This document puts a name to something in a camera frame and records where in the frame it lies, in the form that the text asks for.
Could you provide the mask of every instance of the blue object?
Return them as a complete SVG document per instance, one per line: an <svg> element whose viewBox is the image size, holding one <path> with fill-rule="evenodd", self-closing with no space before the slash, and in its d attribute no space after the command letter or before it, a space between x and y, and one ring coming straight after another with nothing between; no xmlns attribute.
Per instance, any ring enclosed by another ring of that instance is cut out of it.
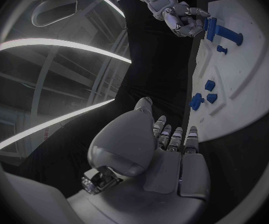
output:
<svg viewBox="0 0 269 224"><path fill-rule="evenodd" d="M208 91L212 91L214 87L215 87L214 81L208 80L205 84L205 89Z"/></svg>
<svg viewBox="0 0 269 224"><path fill-rule="evenodd" d="M207 31L207 29L208 29L208 19L206 18L204 22L204 31Z"/></svg>
<svg viewBox="0 0 269 224"><path fill-rule="evenodd" d="M202 95L200 93L196 93L195 96L193 96L192 101L188 104L194 111L199 109L201 103L204 103L204 98L202 98Z"/></svg>
<svg viewBox="0 0 269 224"><path fill-rule="evenodd" d="M227 52L228 52L228 49L226 48L223 48L222 46L217 46L217 51L218 52L224 52L225 53L225 55L227 54Z"/></svg>
<svg viewBox="0 0 269 224"><path fill-rule="evenodd" d="M217 98L218 98L217 94L208 94L206 97L207 101L212 103L212 104L214 103L214 101L217 100Z"/></svg>
<svg viewBox="0 0 269 224"><path fill-rule="evenodd" d="M234 41L238 46L240 46L243 43L244 37L240 33L233 32L223 26L217 25L215 28L215 34L222 36L224 38L227 38L231 41Z"/></svg>
<svg viewBox="0 0 269 224"><path fill-rule="evenodd" d="M212 19L209 19L208 32L207 32L206 38L210 40L211 42L213 41L213 38L215 35L216 25L217 25L216 18L213 17Z"/></svg>

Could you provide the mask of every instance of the curved light strip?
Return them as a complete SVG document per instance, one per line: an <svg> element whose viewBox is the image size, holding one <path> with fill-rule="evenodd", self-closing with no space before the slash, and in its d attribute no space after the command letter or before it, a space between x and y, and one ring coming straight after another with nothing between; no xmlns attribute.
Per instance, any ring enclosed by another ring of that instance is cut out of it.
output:
<svg viewBox="0 0 269 224"><path fill-rule="evenodd" d="M107 2L110 6L112 6L118 13L120 13L123 17L124 16L124 13L116 6L114 5L110 0L103 0L105 2Z"/></svg>
<svg viewBox="0 0 269 224"><path fill-rule="evenodd" d="M19 40L13 40L13 41L7 41L2 44L0 44L0 51L12 48L12 47L17 47L17 46L27 46L27 45L54 45L54 46L66 46L66 47L71 47L71 48L77 48L77 49L82 49L86 51L93 51L99 54L103 54L106 56L110 56L113 58L117 58L119 60L131 63L132 61L124 58L122 56L116 55L112 52L108 52L93 46L88 46L76 42L71 42L71 41L63 41L63 40L56 40L56 39L47 39L47 38L27 38L27 39L19 39Z"/></svg>
<svg viewBox="0 0 269 224"><path fill-rule="evenodd" d="M114 100L114 99L109 100L109 101L106 101L106 102L102 102L102 103L99 103L99 104L96 104L96 105L93 105L93 106L90 106L90 107L86 107L86 108L81 109L81 110L79 110L79 111L74 111L74 112L72 112L72 113L65 114L65 115L60 116L60 117L58 117L58 118L54 118L54 119L52 119L52 120L50 120L50 121L48 121L48 122L39 124L39 125L37 125L37 126L35 126L35 127L33 127L33 128L27 129L26 131L21 132L21 133L18 133L17 135L14 135L14 136L12 136L11 138L8 138L8 139L4 140L3 142L1 142L1 143L0 143L0 149L5 148L5 147L8 146L9 144L12 144L12 143L14 143L14 142L16 142L16 141L18 141L18 140L24 138L24 137L27 137L28 135L30 135L30 134L32 134L32 133L35 133L35 132L37 132L37 131L39 131L39 130L42 130L42 129L46 128L46 127L49 127L49 126L51 126L51 125L53 125L53 124L56 124L56 123L58 123L58 122L61 122L61 121L63 121L63 120L66 120L66 119L68 119L68 118L72 118L72 117L74 117L74 116L76 116L76 115L82 114L82 113L84 113L84 112L91 111L91 110L96 109L96 108L98 108L98 107L100 107L100 106L104 106L104 105L106 105L107 103L112 102L113 100Z"/></svg>

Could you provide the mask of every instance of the blue cube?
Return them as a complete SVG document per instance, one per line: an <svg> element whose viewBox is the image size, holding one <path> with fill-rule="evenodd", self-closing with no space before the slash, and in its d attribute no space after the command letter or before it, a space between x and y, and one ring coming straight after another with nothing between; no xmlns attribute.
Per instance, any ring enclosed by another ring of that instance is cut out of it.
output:
<svg viewBox="0 0 269 224"><path fill-rule="evenodd" d="M217 94L208 94L206 99L209 103L214 103L214 101L216 101L218 98L218 95Z"/></svg>
<svg viewBox="0 0 269 224"><path fill-rule="evenodd" d="M208 91L212 91L214 87L215 87L214 81L208 80L205 84L205 89Z"/></svg>

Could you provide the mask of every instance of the robotic arm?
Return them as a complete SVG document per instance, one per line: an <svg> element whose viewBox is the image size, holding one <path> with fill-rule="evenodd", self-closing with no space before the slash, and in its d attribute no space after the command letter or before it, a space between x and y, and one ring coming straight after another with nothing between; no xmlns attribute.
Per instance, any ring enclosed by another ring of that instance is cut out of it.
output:
<svg viewBox="0 0 269 224"><path fill-rule="evenodd" d="M203 30L201 20L194 20L191 15L210 17L210 13L196 7L190 7L186 2L178 0L140 0L147 3L153 16L165 21L172 32L179 37L195 37Z"/></svg>

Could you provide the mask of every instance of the fluorescent light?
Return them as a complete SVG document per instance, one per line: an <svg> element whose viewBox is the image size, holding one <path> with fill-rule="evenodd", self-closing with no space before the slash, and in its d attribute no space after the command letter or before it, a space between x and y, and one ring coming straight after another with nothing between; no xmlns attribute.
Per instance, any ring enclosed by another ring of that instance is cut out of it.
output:
<svg viewBox="0 0 269 224"><path fill-rule="evenodd" d="M58 123L58 122L61 122L61 121L63 121L63 120L66 120L66 119L68 119L68 118L72 118L72 117L74 117L74 116L76 116L76 115L82 114L82 113L84 113L84 112L91 111L91 110L96 109L96 108L98 108L98 107L100 107L100 106L104 106L104 105L106 105L107 103L112 102L113 100L114 100L114 99L109 100L109 101L106 101L106 102L102 102L102 103L99 103L99 104L96 104L96 105L93 105L93 106L90 106L90 107L86 107L86 108L81 109L81 110L79 110L79 111L74 111L74 112L72 112L72 113L65 114L65 115L60 116L60 117L58 117L58 118L52 119L52 120L50 120L50 121L48 121L48 122L39 124L39 125L37 125L37 126L35 126L35 127L33 127L33 128L30 128L30 129L28 129L28 130L26 130L26 131L23 131L23 132L21 132L21 133L18 133L17 135L14 135L14 136L12 136L11 138L6 139L6 140L4 140L3 142L1 142L1 143L0 143L0 149L5 148L5 147L8 146L9 144L12 144L12 143L14 143L14 142L16 142L16 141L18 141L18 140L24 138L24 137L27 137L28 135L30 135L30 134L32 134L32 133L35 133L35 132L37 132L37 131L39 131L39 130L42 130L42 129L46 128L46 127L49 127L49 126L51 126L51 125L53 125L53 124L56 124L56 123Z"/></svg>
<svg viewBox="0 0 269 224"><path fill-rule="evenodd" d="M123 17L124 16L124 13L116 6L114 5L110 0L103 0L105 2L107 2L110 6L112 6L118 13L120 13Z"/></svg>
<svg viewBox="0 0 269 224"><path fill-rule="evenodd" d="M82 49L86 51L92 51L96 52L99 54L103 54L106 56L110 56L128 63L131 63L132 61L124 58L122 56L116 55L112 52L108 52L93 46L88 46L76 42L71 42L71 41L63 41L63 40L56 40L56 39L47 39L47 38L27 38L27 39L19 39L19 40L13 40L13 41L7 41L2 44L0 44L0 51L12 48L12 47L17 47L17 46L27 46L27 45L53 45L53 46L66 46L66 47L71 47L71 48L77 48L77 49Z"/></svg>

